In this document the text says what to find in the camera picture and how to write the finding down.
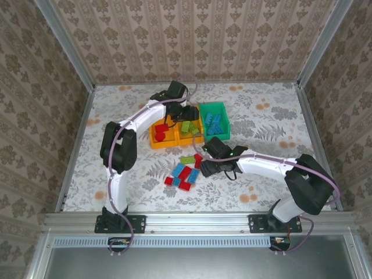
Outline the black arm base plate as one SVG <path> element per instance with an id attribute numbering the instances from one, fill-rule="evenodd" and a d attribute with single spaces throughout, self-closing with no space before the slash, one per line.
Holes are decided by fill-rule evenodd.
<path id="1" fill-rule="evenodd" d="M 283 223 L 274 216 L 266 214 L 250 214 L 248 216 L 249 230 L 252 234 L 258 233 L 301 233 L 302 224 L 299 217 Z"/>
<path id="2" fill-rule="evenodd" d="M 143 234 L 146 227 L 146 216 L 145 215 L 127 215 L 133 232 L 137 234 Z M 131 230 L 127 222 L 117 214 L 113 216 L 99 215 L 96 218 L 95 233 L 100 234 L 130 234 Z"/>

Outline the aluminium side rail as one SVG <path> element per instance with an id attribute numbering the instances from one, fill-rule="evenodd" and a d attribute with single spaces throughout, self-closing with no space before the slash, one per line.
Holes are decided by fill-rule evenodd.
<path id="1" fill-rule="evenodd" d="M 295 85 L 295 91 L 298 97 L 299 104 L 301 106 L 301 111 L 303 114 L 303 118 L 306 123 L 307 131 L 312 143 L 312 147 L 314 150 L 314 155 L 316 160 L 319 164 L 323 167 L 323 169 L 333 178 L 330 166 L 328 164 L 328 160 L 326 158 L 326 154 L 319 136 L 319 132 L 317 130 L 316 122 L 313 117 L 313 113 L 311 107 L 309 105 L 309 101 L 307 100 L 307 96 L 305 90 L 301 88 L 297 83 Z"/>
<path id="2" fill-rule="evenodd" d="M 71 180 L 72 180 L 72 176 L 73 176 L 73 173 L 74 173 L 74 168 L 75 168 L 75 165 L 76 165 L 76 161 L 77 161 L 77 158 L 78 158 L 80 146 L 81 146 L 81 143 L 82 143 L 82 140 L 83 140 L 84 131 L 85 131 L 85 128 L 86 128 L 86 125 L 87 125 L 87 122 L 88 122 L 88 118 L 89 118 L 89 115 L 90 115 L 90 111 L 91 111 L 91 108 L 92 108 L 92 104 L 93 104 L 93 101 L 94 101 L 94 96 L 95 96 L 95 90 L 93 89 L 88 94 L 87 103 L 85 104 L 85 108 L 84 108 L 83 115 L 82 115 L 81 121 L 80 121 L 80 125 L 79 125 L 79 128 L 78 128 L 77 134 L 76 134 L 76 139 L 75 139 L 75 142 L 74 142 L 74 145 L 73 145 L 73 149 L 72 149 L 72 152 L 71 152 L 69 163 L 67 165 L 65 177 L 64 177 L 61 189 L 60 189 L 60 194 L 59 194 L 59 197 L 58 197 L 58 201 L 57 201 L 56 206 L 55 206 L 55 211 L 54 211 L 55 213 L 60 213 L 65 206 L 65 201 L 66 201 L 67 194 L 68 194 L 68 191 L 69 191 L 69 187 L 70 187 L 70 184 L 71 184 Z"/>

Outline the green plastic bin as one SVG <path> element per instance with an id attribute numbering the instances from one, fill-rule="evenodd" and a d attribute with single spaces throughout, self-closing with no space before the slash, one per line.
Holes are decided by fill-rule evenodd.
<path id="1" fill-rule="evenodd" d="M 231 128 L 230 128 L 230 122 L 228 120 L 228 116 L 227 116 L 224 103 L 222 102 L 204 103 L 204 104 L 199 105 L 199 108 L 200 108 L 201 120 L 202 120 L 202 124 L 204 127 L 204 135 L 206 137 L 206 141 L 210 140 L 212 137 L 217 137 L 222 141 L 229 140 Z M 215 115 L 221 115 L 220 121 L 224 122 L 226 130 L 227 130 L 225 134 L 207 135 L 208 128 L 213 123 L 213 118 L 212 118 L 212 122 L 210 125 L 205 124 L 205 118 L 208 113 L 211 113 L 213 115 L 213 118 Z"/>

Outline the grey metal panel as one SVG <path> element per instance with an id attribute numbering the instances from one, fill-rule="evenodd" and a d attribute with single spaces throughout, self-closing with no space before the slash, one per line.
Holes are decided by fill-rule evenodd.
<path id="1" fill-rule="evenodd" d="M 344 240 L 310 237 L 297 251 L 268 248 L 53 249 L 45 279 L 357 279 Z"/>

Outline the aluminium frame post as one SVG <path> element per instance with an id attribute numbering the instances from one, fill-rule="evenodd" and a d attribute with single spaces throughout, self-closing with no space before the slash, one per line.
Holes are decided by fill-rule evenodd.
<path id="1" fill-rule="evenodd" d="M 62 22 L 62 18 L 57 14 L 50 0 L 35 0 L 36 5 L 40 9 L 46 22 L 49 24 L 56 39 L 59 41 L 61 47 L 66 53 L 69 61 L 73 65 L 75 71 L 79 75 L 82 83 L 89 93 L 94 91 L 95 82 L 91 77 L 78 48 L 74 45 L 71 35 L 68 34 L 67 28 Z"/>
<path id="2" fill-rule="evenodd" d="M 304 88 L 311 78 L 316 66 L 320 63 L 338 27 L 342 23 L 345 15 L 352 5 L 353 0 L 337 0 L 332 12 L 330 13 L 324 28 L 322 29 L 317 42 L 315 43 L 302 71 L 297 79 L 298 87 Z"/>

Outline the aluminium mounting rail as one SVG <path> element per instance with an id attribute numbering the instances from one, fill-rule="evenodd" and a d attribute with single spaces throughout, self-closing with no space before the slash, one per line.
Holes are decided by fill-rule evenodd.
<path id="1" fill-rule="evenodd" d="M 251 215 L 257 212 L 138 212 L 146 216 L 145 235 L 200 236 L 249 235 Z M 98 212 L 62 212 L 46 215 L 43 234 L 93 235 Z M 325 211 L 304 214 L 314 222 L 313 235 L 347 235 L 357 232 L 350 212 Z"/>

